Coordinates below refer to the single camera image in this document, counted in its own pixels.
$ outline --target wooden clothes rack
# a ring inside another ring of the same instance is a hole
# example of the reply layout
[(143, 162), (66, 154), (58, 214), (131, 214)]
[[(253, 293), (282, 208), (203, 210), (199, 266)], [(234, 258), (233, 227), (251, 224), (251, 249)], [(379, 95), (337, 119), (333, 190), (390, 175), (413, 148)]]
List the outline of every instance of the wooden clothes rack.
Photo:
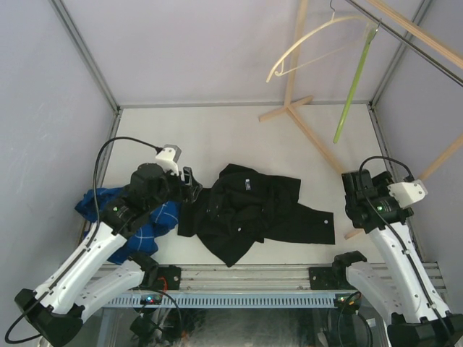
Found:
[[(403, 36), (392, 30), (389, 26), (382, 23), (382, 20), (374, 17), (371, 13), (367, 10), (360, 7), (357, 3), (353, 0), (345, 0), (346, 2), (350, 3), (354, 6), (357, 10), (363, 13), (366, 17), (370, 20), (376, 22), (378, 26), (385, 29), (388, 33), (393, 35), (396, 39), (400, 40), (402, 43), (406, 44), (409, 48), (413, 51), (418, 53), (421, 57), (425, 60), (430, 62), (434, 67), (439, 69), (443, 72), (447, 77), (451, 78), (453, 81), (457, 82), (459, 85), (463, 87), (463, 80), (455, 75), (453, 72), (448, 70), (446, 67), (438, 63), (435, 59), (427, 55), (417, 46), (413, 45), (411, 42), (406, 40)], [(400, 13), (389, 7), (388, 5), (384, 4), (382, 0), (367, 0), (370, 4), (372, 4), (376, 9), (382, 11), (382, 13), (389, 16), (393, 21), (403, 27), (405, 30), (409, 31), (411, 34), (419, 38), (423, 43), (425, 43), (428, 47), (432, 48), (433, 50), (437, 51), (440, 55), (444, 56), (450, 62), (457, 65), (460, 69), (463, 69), (463, 55), (455, 50), (449, 48), (444, 43), (440, 42), (436, 38), (434, 38), (429, 33), (425, 32), (421, 27), (418, 27), (415, 23), (411, 22)], [(308, 0), (300, 0), (299, 9), (297, 11), (297, 18), (296, 18), (296, 25), (294, 30), (294, 42), (297, 42), (304, 33), (304, 23), (307, 15), (307, 8), (308, 8)], [(299, 60), (300, 55), (300, 46), (296, 47), (293, 52), (291, 53), (291, 61), (289, 69), (292, 70), (297, 67), (297, 62)], [(297, 111), (298, 106), (302, 106), (305, 104), (310, 103), (313, 100), (313, 96), (309, 95), (305, 98), (299, 99), (295, 102), (292, 102), (292, 96), (294, 92), (294, 81), (296, 79), (296, 69), (290, 71), (288, 73), (288, 80), (286, 82), (286, 90), (284, 95), (284, 105), (283, 107), (277, 108), (276, 110), (270, 111), (259, 116), (259, 121), (267, 121), (272, 119), (276, 116), (286, 113), (293, 122), (301, 129), (304, 135), (312, 142), (312, 144), (317, 148), (320, 154), (325, 158), (325, 160), (331, 165), (333, 170), (337, 172), (337, 174), (341, 175), (342, 173), (346, 172), (345, 167), (339, 162), (336, 156), (324, 145), (323, 141), (317, 136), (317, 134), (311, 129), (302, 119), (299, 112)], [(424, 170), (420, 178), (422, 180), (427, 179), (434, 171), (436, 171), (447, 159), (449, 159), (461, 146), (463, 145), (463, 134), (461, 134), (450, 146), (442, 152), (438, 158), (433, 161), (428, 168)], [(354, 229), (349, 233), (345, 234), (345, 239), (350, 239), (351, 237), (362, 233), (363, 230)]]

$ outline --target white plastic hanger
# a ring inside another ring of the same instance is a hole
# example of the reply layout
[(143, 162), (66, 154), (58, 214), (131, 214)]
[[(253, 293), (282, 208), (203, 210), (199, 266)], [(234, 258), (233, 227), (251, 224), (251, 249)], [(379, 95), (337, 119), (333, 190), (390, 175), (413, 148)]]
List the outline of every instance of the white plastic hanger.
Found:
[[(270, 70), (270, 73), (268, 74), (268, 77), (267, 77), (267, 82), (270, 81), (270, 79), (272, 78), (273, 75), (276, 75), (278, 77), (283, 76), (284, 74), (288, 74), (291, 71), (299, 69), (300, 67), (304, 67), (304, 66), (306, 66), (308, 64), (311, 64), (311, 63), (313, 63), (315, 61), (326, 58), (327, 56), (330, 56), (331, 54), (343, 51), (344, 49), (346, 49), (348, 47), (351, 47), (351, 46), (355, 45), (356, 43), (358, 43), (360, 41), (365, 40), (365, 36), (367, 35), (367, 33), (369, 31), (368, 28), (371, 25), (374, 25), (374, 23), (371, 22), (370, 20), (368, 20), (366, 17), (363, 17), (363, 16), (346, 16), (346, 17), (340, 17), (340, 18), (335, 19), (334, 15), (336, 13), (336, 10), (331, 5), (332, 2), (333, 2), (333, 0), (330, 1), (330, 8), (333, 10), (333, 14), (331, 16), (331, 19), (329, 21), (327, 21), (326, 23), (322, 24), (321, 26), (317, 27), (316, 29), (310, 31), (305, 36), (302, 36), (296, 43), (294, 43), (294, 45), (292, 45), (286, 52), (284, 52), (284, 54), (280, 57), (280, 59), (275, 63), (275, 65), (273, 65), (272, 69)], [(289, 54), (291, 54), (291, 52), (293, 52), (294, 49), (296, 49), (298, 46), (300, 46), (301, 43), (306, 41), (309, 37), (314, 36), (314, 34), (318, 33), (319, 31), (325, 29), (326, 27), (329, 27), (330, 25), (340, 23), (340, 22), (346, 22), (348, 20), (359, 20), (361, 22), (366, 22), (367, 23), (366, 26), (365, 26), (365, 32), (364, 32), (364, 34), (362, 35), (361, 38), (359, 38), (358, 40), (352, 41), (351, 43), (348, 43), (345, 46), (342, 46), (341, 48), (335, 49), (334, 51), (331, 51), (331, 52), (329, 52), (327, 54), (319, 56), (318, 58), (315, 58), (315, 59), (313, 59), (311, 61), (308, 61), (307, 63), (299, 65), (298, 67), (295, 67), (295, 68), (290, 69), (288, 71), (284, 71), (284, 60), (285, 60), (285, 58)], [(281, 65), (281, 71), (276, 71), (276, 69), (278, 68), (279, 65)]]

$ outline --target wooden pole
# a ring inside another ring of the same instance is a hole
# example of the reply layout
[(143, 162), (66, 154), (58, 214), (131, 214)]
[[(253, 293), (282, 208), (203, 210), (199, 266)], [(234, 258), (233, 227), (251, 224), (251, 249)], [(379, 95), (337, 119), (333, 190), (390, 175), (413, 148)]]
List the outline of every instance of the wooden pole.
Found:
[(428, 166), (428, 168), (426, 168), (426, 170), (424, 170), (424, 172), (420, 176), (420, 179), (422, 181), (428, 179), (428, 177), (431, 176), (434, 173), (434, 171), (439, 168), (439, 166), (444, 164), (446, 160), (449, 159), (462, 145), (463, 134), (461, 134), (455, 141), (453, 141), (452, 144), (448, 146), (447, 149), (444, 150), (441, 153), (441, 155), (439, 155), (437, 159), (433, 161), (431, 165)]
[(317, 134), (302, 120), (302, 117), (299, 115), (299, 112), (292, 107), (288, 106), (288, 115), (296, 123), (296, 125), (302, 130), (305, 136), (312, 142), (315, 148), (321, 153), (321, 155), (330, 163), (335, 172), (341, 175), (343, 172), (346, 172), (343, 165), (336, 159), (334, 154), (323, 144), (323, 142), (318, 138)]
[[(305, 18), (307, 16), (307, 8), (309, 5), (309, 0), (300, 0), (299, 9), (297, 10), (297, 19), (296, 19), (296, 29), (294, 31), (294, 42), (297, 42), (302, 35), (304, 34), (304, 24)], [(291, 54), (291, 63), (289, 65), (290, 69), (293, 69), (297, 66), (299, 60), (300, 47), (297, 47), (293, 50)], [(284, 105), (287, 107), (292, 100), (292, 92), (294, 90), (294, 81), (296, 80), (296, 70), (291, 71), (288, 75), (288, 80), (286, 81), (286, 91), (284, 93)]]
[[(302, 105), (305, 105), (306, 103), (310, 103), (312, 100), (313, 100), (313, 96), (309, 95), (309, 96), (306, 96), (305, 98), (302, 98), (302, 99), (292, 103), (291, 106), (293, 106), (293, 107), (302, 106)], [(276, 116), (279, 116), (282, 113), (285, 113), (286, 110), (287, 110), (286, 106), (277, 108), (276, 110), (270, 111), (268, 113), (265, 113), (265, 114), (259, 116), (259, 121), (267, 121), (269, 119), (272, 119), (272, 118), (274, 118)]]
[[(461, 134), (455, 141), (452, 142), (451, 145), (447, 147), (446, 150), (444, 150), (441, 155), (437, 157), (435, 161), (431, 163), (431, 165), (424, 170), (424, 172), (420, 175), (420, 179), (422, 181), (428, 179), (429, 176), (431, 176), (434, 171), (436, 171), (442, 164), (446, 162), (447, 159), (449, 159), (461, 146), (463, 145), (463, 134)], [(344, 238), (346, 240), (362, 233), (362, 229), (352, 229), (350, 232), (344, 235)]]
[(448, 47), (445, 43), (440, 42), (437, 38), (424, 31), (421, 27), (417, 26), (414, 22), (408, 20), (406, 17), (398, 13), (395, 9), (385, 4), (382, 0), (367, 0), (376, 9), (382, 11), (390, 17), (394, 22), (402, 26), (406, 31), (419, 38), (423, 43), (439, 52), (442, 56), (446, 57), (449, 61), (463, 69), (463, 55), (460, 52)]

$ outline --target clothes hanger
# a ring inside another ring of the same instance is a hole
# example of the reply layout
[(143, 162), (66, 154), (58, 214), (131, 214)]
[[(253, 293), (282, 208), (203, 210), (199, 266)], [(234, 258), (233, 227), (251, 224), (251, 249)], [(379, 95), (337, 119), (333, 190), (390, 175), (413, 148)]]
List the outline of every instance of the clothes hanger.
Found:
[(347, 100), (344, 104), (341, 118), (339, 119), (338, 127), (336, 128), (336, 133), (334, 134), (333, 143), (338, 143), (339, 137), (341, 136), (341, 131), (344, 127), (344, 122), (346, 121), (347, 114), (349, 113), (350, 105), (355, 95), (355, 90), (357, 89), (357, 86), (359, 84), (360, 75), (362, 74), (363, 66), (365, 65), (365, 60), (367, 58), (368, 51), (370, 50), (371, 42), (375, 38), (380, 25), (381, 20), (379, 21), (378, 26), (376, 28), (371, 29), (367, 34), (367, 39), (365, 40), (365, 45), (363, 46), (362, 55), (360, 56), (359, 64), (357, 65), (357, 71), (355, 72), (354, 80), (352, 81), (349, 94), (347, 95)]
[[(363, 35), (360, 39), (358, 39), (356, 41), (353, 41), (351, 43), (348, 43), (347, 45), (345, 45), (345, 46), (343, 46), (341, 48), (335, 49), (334, 51), (331, 51), (331, 52), (329, 52), (327, 54), (319, 56), (318, 58), (315, 58), (315, 59), (313, 59), (311, 61), (308, 61), (307, 63), (304, 63), (302, 65), (299, 65), (298, 67), (295, 67), (293, 69), (290, 69), (290, 70), (284, 72), (284, 60), (285, 60), (285, 58), (289, 54), (291, 54), (291, 52), (293, 52), (294, 49), (296, 49), (298, 46), (300, 46), (304, 41), (306, 41), (311, 36), (314, 36), (314, 34), (316, 34), (319, 31), (325, 29), (326, 27), (329, 27), (329, 26), (331, 26), (333, 24), (336, 24), (336, 23), (339, 23), (339, 22), (345, 22), (345, 21), (348, 21), (348, 20), (359, 20), (361, 22), (366, 22), (367, 23), (366, 26), (365, 26), (365, 32), (367, 32), (368, 27), (373, 23), (369, 19), (367, 19), (366, 17), (359, 16), (359, 15), (346, 16), (346, 17), (340, 17), (340, 18), (335, 19), (334, 16), (336, 14), (336, 10), (333, 8), (332, 3), (333, 3), (333, 0), (330, 1), (330, 8), (333, 10), (333, 14), (331, 15), (331, 19), (329, 21), (327, 21), (326, 23), (322, 24), (321, 26), (317, 27), (316, 29), (310, 31), (305, 36), (301, 37), (296, 43), (294, 43), (294, 45), (292, 45), (286, 52), (284, 52), (283, 55), (280, 57), (280, 59), (275, 63), (275, 65), (273, 65), (272, 69), (270, 70), (270, 73), (268, 74), (266, 82), (269, 82), (273, 75), (276, 75), (278, 77), (283, 76), (284, 74), (288, 74), (291, 71), (299, 69), (300, 67), (304, 67), (304, 66), (306, 66), (308, 64), (311, 64), (311, 63), (313, 63), (315, 61), (326, 58), (327, 56), (330, 56), (331, 54), (343, 51), (344, 49), (346, 49), (346, 48), (348, 48), (350, 46), (353, 46), (354, 44), (356, 44), (359, 41), (364, 39), (365, 35)], [(276, 69), (278, 68), (279, 65), (281, 65), (281, 71), (278, 72), (278, 71), (276, 71)]]

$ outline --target metal rod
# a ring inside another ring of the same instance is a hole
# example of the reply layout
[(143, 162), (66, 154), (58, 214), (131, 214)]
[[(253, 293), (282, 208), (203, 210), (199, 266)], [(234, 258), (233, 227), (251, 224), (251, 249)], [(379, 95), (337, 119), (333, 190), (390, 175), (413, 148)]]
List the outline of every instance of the metal rod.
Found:
[(115, 115), (117, 115), (119, 112), (119, 105), (117, 104), (116, 99), (114, 98), (114, 95), (111, 92), (111, 89), (109, 88), (103, 74), (101, 73), (101, 70), (98, 68), (98, 65), (96, 64), (96, 61), (93, 58), (90, 50), (85, 44), (82, 35), (79, 33), (76, 24), (72, 20), (71, 15), (64, 5), (63, 0), (49, 0), (49, 2), (58, 15), (58, 18), (61, 20), (64, 29), (67, 31), (72, 42), (74, 43), (77, 52), (81, 56), (84, 64), (87, 67), (87, 70), (93, 77), (93, 80), (97, 84), (100, 91), (103, 93), (104, 98), (112, 108)]
[[(417, 11), (415, 12), (415, 15), (413, 16), (412, 22), (414, 22), (416, 25), (421, 25), (426, 14), (429, 11), (429, 8), (431, 8), (431, 5), (433, 3), (434, 0), (421, 0), (421, 4), (419, 5)], [(413, 34), (407, 32), (404, 35), (404, 38), (406, 40), (411, 40), (413, 38)], [(378, 84), (378, 87), (376, 88), (376, 91), (373, 94), (373, 97), (371, 99), (371, 106), (373, 108), (376, 107), (376, 105), (378, 105), (378, 102), (381, 99), (384, 90), (386, 90), (387, 86), (389, 85), (391, 78), (394, 76), (394, 73), (397, 70), (397, 67), (404, 58), (406, 51), (407, 47), (405, 46), (405, 44), (400, 43), (399, 47), (396, 50), (396, 53), (394, 54), (394, 57), (392, 58), (391, 62), (388, 65), (388, 68), (386, 69), (386, 72), (383, 75), (383, 78), (381, 78), (381, 82)]]
[(357, 9), (359, 12), (361, 12), (363, 15), (368, 17), (370, 20), (372, 20), (374, 23), (378, 24), (380, 27), (382, 27), (387, 33), (391, 34), (394, 36), (397, 40), (401, 41), (404, 43), (406, 46), (408, 46), (412, 51), (414, 51), (416, 54), (421, 56), (424, 60), (426, 60), (428, 63), (433, 65), (437, 70), (441, 71), (443, 74), (445, 74), (448, 78), (453, 80), (455, 83), (457, 83), (460, 87), (463, 87), (463, 80), (458, 77), (456, 74), (454, 74), (452, 71), (447, 69), (444, 65), (436, 61), (432, 56), (429, 54), (426, 54), (424, 51), (419, 49), (416, 45), (411, 43), (409, 40), (404, 38), (402, 35), (400, 35), (397, 31), (389, 27), (388, 25), (384, 24), (381, 22), (380, 19), (376, 18), (373, 16), (371, 13), (369, 13), (368, 10), (364, 9), (361, 7), (359, 4), (354, 2), (353, 0), (345, 0), (347, 3), (351, 4), (355, 9)]

